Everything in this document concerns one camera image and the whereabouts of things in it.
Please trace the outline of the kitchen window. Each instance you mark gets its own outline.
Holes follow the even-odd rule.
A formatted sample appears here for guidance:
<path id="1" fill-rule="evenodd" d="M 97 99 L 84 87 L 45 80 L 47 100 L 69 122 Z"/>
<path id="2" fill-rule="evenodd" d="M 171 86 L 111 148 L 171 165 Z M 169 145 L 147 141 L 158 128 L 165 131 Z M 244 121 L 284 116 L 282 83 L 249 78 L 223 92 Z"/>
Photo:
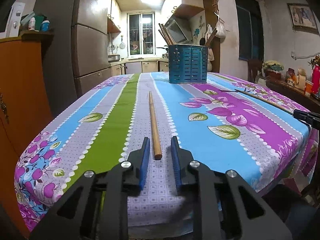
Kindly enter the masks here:
<path id="1" fill-rule="evenodd" d="M 127 38 L 130 56 L 155 55 L 155 13 L 129 14 Z"/>

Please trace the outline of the wooden chopstick far left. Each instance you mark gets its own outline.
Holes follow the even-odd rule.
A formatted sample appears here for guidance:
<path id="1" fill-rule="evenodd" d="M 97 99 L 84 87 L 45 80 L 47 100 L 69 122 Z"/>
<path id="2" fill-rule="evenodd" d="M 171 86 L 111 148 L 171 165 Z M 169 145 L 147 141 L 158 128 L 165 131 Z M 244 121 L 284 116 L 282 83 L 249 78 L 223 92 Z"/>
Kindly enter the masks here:
<path id="1" fill-rule="evenodd" d="M 149 109 L 150 109 L 150 119 L 151 119 L 153 155 L 155 160 L 161 160 L 162 150 L 160 145 L 157 119 L 156 119 L 155 107 L 154 107 L 153 96 L 151 91 L 149 91 Z"/>

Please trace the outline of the wooden chopstick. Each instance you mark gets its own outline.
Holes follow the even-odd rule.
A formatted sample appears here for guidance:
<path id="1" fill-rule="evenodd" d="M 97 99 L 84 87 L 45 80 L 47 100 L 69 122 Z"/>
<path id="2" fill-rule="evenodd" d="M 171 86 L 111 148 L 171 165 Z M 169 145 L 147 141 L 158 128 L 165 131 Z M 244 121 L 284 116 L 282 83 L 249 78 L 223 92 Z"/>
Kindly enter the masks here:
<path id="1" fill-rule="evenodd" d="M 238 90 L 238 89 L 236 89 L 234 92 L 241 93 L 241 94 L 250 96 L 250 97 L 252 97 L 252 98 L 255 98 L 255 99 L 257 99 L 257 100 L 260 100 L 260 101 L 262 101 L 262 102 L 265 102 L 265 103 L 267 103 L 267 104 L 269 104 L 269 105 L 272 105 L 272 106 L 274 106 L 274 107 L 276 107 L 276 108 L 278 108 L 278 109 L 281 109 L 282 111 L 284 111 L 284 112 L 286 112 L 286 113 L 288 113 L 288 114 L 291 114 L 291 115 L 293 116 L 293 111 L 289 111 L 289 110 L 285 109 L 284 107 L 282 107 L 282 106 L 280 106 L 280 105 L 278 105 L 278 104 L 276 104 L 276 103 L 274 103 L 274 102 L 271 102 L 271 101 L 269 101 L 269 100 L 267 100 L 267 99 L 261 98 L 261 97 L 259 97 L 259 96 L 257 96 L 257 95 L 254 95 L 254 94 L 251 94 L 251 93 L 249 93 L 249 92 L 242 91 L 242 90 Z"/>
<path id="2" fill-rule="evenodd" d="M 160 145 L 157 119 L 156 119 L 155 107 L 154 107 L 153 96 L 151 91 L 149 91 L 149 109 L 150 109 L 150 119 L 151 119 L 153 155 L 155 160 L 161 160 L 162 150 Z"/>

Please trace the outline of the wooden chopstick far right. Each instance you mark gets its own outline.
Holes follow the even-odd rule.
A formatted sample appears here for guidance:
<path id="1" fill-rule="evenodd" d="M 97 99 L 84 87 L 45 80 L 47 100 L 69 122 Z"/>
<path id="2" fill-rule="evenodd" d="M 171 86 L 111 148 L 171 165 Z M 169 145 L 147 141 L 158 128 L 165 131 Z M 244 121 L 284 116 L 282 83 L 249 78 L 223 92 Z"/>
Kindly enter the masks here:
<path id="1" fill-rule="evenodd" d="M 284 107 L 282 107 L 282 106 L 280 106 L 280 105 L 278 105 L 278 104 L 276 104 L 276 103 L 274 103 L 274 102 L 271 102 L 271 101 L 269 101 L 269 100 L 267 100 L 267 99 L 261 98 L 261 97 L 259 97 L 259 96 L 257 96 L 257 95 L 254 95 L 254 94 L 251 94 L 251 93 L 249 93 L 249 92 L 242 91 L 242 90 L 238 90 L 238 89 L 236 89 L 234 92 L 241 93 L 241 94 L 250 96 L 250 97 L 252 97 L 252 98 L 255 98 L 255 99 L 257 99 L 257 100 L 260 100 L 260 101 L 262 101 L 262 102 L 265 102 L 265 103 L 267 103 L 267 104 L 269 104 L 269 105 L 272 105 L 272 106 L 274 106 L 274 107 L 276 107 L 276 108 L 278 108 L 278 109 L 281 109 L 282 111 L 284 111 L 284 112 L 286 112 L 286 113 L 288 113 L 288 114 L 291 114 L 291 115 L 293 116 L 293 111 L 289 111 L 289 110 L 285 109 Z"/>

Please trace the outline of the red bottle on sideboard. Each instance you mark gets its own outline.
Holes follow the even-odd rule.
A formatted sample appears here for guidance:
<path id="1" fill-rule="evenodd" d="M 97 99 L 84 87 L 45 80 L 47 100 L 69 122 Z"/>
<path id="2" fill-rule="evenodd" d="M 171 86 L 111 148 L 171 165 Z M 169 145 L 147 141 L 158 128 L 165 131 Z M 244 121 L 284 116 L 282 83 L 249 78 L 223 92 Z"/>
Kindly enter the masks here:
<path id="1" fill-rule="evenodd" d="M 320 71 L 319 71 L 319 65 L 315 64 L 313 73 L 312 73 L 312 93 L 317 94 L 319 90 L 319 80 L 320 80 Z"/>

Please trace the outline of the flower pot on sideboard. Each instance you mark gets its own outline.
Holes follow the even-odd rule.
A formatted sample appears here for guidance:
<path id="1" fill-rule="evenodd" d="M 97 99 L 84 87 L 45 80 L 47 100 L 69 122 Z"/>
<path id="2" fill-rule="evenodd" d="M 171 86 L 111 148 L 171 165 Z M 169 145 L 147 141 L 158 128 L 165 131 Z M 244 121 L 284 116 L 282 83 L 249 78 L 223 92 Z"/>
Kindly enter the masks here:
<path id="1" fill-rule="evenodd" d="M 284 66 L 279 61 L 268 60 L 263 63 L 263 70 L 266 77 L 280 80 L 281 72 L 284 70 Z"/>

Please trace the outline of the colourful floral tablecloth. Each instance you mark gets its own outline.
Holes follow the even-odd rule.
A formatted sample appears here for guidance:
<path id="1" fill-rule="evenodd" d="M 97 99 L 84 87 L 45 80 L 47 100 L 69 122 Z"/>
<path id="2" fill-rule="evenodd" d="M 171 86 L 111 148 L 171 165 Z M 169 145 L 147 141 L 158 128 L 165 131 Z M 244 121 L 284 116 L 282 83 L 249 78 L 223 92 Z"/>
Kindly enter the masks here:
<path id="1" fill-rule="evenodd" d="M 18 208 L 29 230 L 87 170 L 100 173 L 128 159 L 150 138 L 152 92 L 162 159 L 149 159 L 146 185 L 128 200 L 129 225 L 167 224 L 182 207 L 171 162 L 171 138 L 212 170 L 236 170 L 261 192 L 281 173 L 310 180 L 319 132 L 291 114 L 295 101 L 226 74 L 203 84 L 172 84 L 164 72 L 111 77 L 68 106 L 29 143 L 15 167 Z"/>

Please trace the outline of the dark wooden chair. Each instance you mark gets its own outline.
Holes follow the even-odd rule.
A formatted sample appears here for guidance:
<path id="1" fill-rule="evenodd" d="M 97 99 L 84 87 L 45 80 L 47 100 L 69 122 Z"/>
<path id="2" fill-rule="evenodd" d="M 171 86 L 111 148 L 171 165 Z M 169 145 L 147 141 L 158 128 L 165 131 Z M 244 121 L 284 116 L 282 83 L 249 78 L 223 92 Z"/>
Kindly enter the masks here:
<path id="1" fill-rule="evenodd" d="M 255 82 L 255 78 L 262 72 L 263 62 L 259 59 L 250 59 L 247 62 L 248 65 L 248 81 Z"/>

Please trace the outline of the blue perforated utensil holder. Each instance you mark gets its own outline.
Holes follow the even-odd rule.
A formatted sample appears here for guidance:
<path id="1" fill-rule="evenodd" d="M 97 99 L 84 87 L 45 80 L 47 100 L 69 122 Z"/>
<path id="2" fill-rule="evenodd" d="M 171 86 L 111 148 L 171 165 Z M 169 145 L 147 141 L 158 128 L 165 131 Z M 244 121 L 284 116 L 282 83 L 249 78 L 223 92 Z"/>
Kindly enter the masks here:
<path id="1" fill-rule="evenodd" d="M 188 44 L 168 46 L 169 82 L 206 83 L 208 48 Z"/>

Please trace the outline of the white hanging plastic bag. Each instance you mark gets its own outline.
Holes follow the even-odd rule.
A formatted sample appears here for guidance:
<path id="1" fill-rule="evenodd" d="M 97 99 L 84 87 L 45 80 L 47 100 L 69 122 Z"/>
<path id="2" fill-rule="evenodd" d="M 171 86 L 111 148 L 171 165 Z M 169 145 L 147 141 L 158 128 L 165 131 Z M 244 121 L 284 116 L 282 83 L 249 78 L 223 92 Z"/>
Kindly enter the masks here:
<path id="1" fill-rule="evenodd" d="M 224 24 L 221 20 L 218 20 L 215 26 L 216 29 L 216 37 L 224 39 L 226 38 L 226 30 Z"/>

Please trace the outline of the orange wooden cabinet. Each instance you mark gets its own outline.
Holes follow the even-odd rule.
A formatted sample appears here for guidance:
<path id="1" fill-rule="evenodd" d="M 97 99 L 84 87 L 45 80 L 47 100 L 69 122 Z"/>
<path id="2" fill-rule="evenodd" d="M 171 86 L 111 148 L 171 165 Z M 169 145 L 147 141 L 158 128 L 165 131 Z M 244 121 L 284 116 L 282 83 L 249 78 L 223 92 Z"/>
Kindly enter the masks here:
<path id="1" fill-rule="evenodd" d="M 42 56 L 52 33 L 24 31 L 1 39 L 1 218 L 29 236 L 14 190 L 15 167 L 29 143 L 52 120 Z"/>

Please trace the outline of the chopstick in holder right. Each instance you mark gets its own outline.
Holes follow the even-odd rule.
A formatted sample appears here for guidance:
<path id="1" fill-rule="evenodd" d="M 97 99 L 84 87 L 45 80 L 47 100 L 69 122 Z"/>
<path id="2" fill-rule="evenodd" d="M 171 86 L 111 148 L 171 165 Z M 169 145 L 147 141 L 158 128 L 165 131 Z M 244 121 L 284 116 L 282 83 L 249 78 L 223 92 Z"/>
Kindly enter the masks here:
<path id="1" fill-rule="evenodd" d="M 217 33 L 217 29 L 214 28 L 213 32 L 211 33 L 210 37 L 208 37 L 208 39 L 207 39 L 207 41 L 206 41 L 206 43 L 205 43 L 205 45 L 204 45 L 205 47 L 209 47 L 209 46 L 210 46 L 212 40 L 213 40 L 214 37 L 216 36 L 216 33 Z"/>

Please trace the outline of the chopstick in holder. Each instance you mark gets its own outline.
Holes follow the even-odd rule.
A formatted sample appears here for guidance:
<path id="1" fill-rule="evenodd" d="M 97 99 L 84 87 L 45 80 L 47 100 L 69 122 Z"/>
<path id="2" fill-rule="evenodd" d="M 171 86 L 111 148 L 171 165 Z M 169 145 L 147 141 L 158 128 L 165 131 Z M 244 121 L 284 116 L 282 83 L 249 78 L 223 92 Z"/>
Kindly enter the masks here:
<path id="1" fill-rule="evenodd" d="M 163 36 L 163 38 L 165 39 L 167 45 L 174 45 L 176 44 L 176 42 L 174 41 L 174 39 L 172 38 L 171 34 L 169 33 L 169 31 L 167 30 L 167 28 L 163 25 L 163 24 L 158 24 L 159 28 L 160 28 L 160 33 Z"/>
<path id="2" fill-rule="evenodd" d="M 209 47 L 209 46 L 210 46 L 212 40 L 213 40 L 214 37 L 216 36 L 216 33 L 217 33 L 217 29 L 214 28 L 213 32 L 211 33 L 210 37 L 208 37 L 208 39 L 207 39 L 207 41 L 206 41 L 206 43 L 205 43 L 205 45 L 204 45 L 205 47 Z"/>

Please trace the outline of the chopstick in holder left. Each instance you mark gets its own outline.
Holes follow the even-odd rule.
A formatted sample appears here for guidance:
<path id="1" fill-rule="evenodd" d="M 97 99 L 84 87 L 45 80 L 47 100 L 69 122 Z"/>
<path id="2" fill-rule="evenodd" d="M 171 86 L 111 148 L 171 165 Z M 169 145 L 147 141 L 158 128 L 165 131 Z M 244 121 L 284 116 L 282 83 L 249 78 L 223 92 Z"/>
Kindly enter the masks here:
<path id="1" fill-rule="evenodd" d="M 160 33 L 163 36 L 163 38 L 165 39 L 167 45 L 174 45 L 176 44 L 176 42 L 174 41 L 174 39 L 172 38 L 171 34 L 169 33 L 169 31 L 167 30 L 167 28 L 163 25 L 163 24 L 158 24 L 159 28 L 160 28 Z"/>

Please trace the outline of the steel range hood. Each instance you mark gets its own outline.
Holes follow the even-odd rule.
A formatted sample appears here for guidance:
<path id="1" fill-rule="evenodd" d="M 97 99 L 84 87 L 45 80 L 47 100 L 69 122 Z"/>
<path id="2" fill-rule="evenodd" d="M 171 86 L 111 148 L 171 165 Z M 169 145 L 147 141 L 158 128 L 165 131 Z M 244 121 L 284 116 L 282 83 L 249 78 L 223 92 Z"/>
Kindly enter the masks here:
<path id="1" fill-rule="evenodd" d="M 192 42 L 193 38 L 188 20 L 171 16 L 164 26 L 176 43 L 190 44 Z"/>

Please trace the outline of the silver grey refrigerator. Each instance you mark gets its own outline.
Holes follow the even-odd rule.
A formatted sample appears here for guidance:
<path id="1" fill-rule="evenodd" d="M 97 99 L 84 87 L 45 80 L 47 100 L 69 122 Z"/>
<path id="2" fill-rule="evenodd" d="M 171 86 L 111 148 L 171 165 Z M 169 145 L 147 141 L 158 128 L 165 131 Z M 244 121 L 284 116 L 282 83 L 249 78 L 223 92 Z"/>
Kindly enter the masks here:
<path id="1" fill-rule="evenodd" d="M 36 0 L 34 12 L 49 20 L 52 41 L 43 77 L 53 116 L 110 77 L 107 73 L 108 0 Z"/>

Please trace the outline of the blue lidded jar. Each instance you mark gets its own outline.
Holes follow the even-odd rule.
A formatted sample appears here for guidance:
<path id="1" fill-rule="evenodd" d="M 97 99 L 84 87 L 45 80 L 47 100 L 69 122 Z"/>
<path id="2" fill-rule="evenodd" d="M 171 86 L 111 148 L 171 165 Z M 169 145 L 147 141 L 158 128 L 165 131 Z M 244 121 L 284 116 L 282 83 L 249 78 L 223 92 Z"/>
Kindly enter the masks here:
<path id="1" fill-rule="evenodd" d="M 43 22 L 41 23 L 41 31 L 42 31 L 42 32 L 48 31 L 49 26 L 50 26 L 50 21 L 49 21 L 49 20 L 43 21 Z"/>

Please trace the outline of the white bottle on cabinet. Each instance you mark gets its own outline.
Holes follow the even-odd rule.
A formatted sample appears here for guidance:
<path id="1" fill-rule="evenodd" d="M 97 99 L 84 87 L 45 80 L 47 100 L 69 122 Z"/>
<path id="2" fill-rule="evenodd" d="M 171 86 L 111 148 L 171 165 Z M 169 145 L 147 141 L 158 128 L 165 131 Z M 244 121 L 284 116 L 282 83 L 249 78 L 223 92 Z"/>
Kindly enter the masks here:
<path id="1" fill-rule="evenodd" d="M 28 30 L 35 30 L 36 19 L 32 17 L 28 22 Z"/>

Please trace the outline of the green container on cabinet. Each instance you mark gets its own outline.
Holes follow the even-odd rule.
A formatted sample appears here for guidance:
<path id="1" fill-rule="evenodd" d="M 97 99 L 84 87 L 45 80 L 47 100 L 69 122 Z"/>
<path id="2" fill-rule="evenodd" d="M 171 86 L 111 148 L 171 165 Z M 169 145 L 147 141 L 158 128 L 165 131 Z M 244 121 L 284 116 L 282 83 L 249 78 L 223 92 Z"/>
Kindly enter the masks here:
<path id="1" fill-rule="evenodd" d="M 40 31 L 41 30 L 41 24 L 43 21 L 47 19 L 44 15 L 35 15 L 35 30 Z"/>

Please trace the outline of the framed wall picture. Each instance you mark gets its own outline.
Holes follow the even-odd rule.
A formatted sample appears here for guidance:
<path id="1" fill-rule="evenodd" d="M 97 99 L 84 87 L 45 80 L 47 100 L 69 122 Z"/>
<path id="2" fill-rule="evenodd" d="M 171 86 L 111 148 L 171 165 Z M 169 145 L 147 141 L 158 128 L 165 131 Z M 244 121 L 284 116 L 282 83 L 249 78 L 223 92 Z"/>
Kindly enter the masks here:
<path id="1" fill-rule="evenodd" d="M 319 34 L 316 18 L 307 4 L 287 3 L 292 28 L 295 31 Z"/>

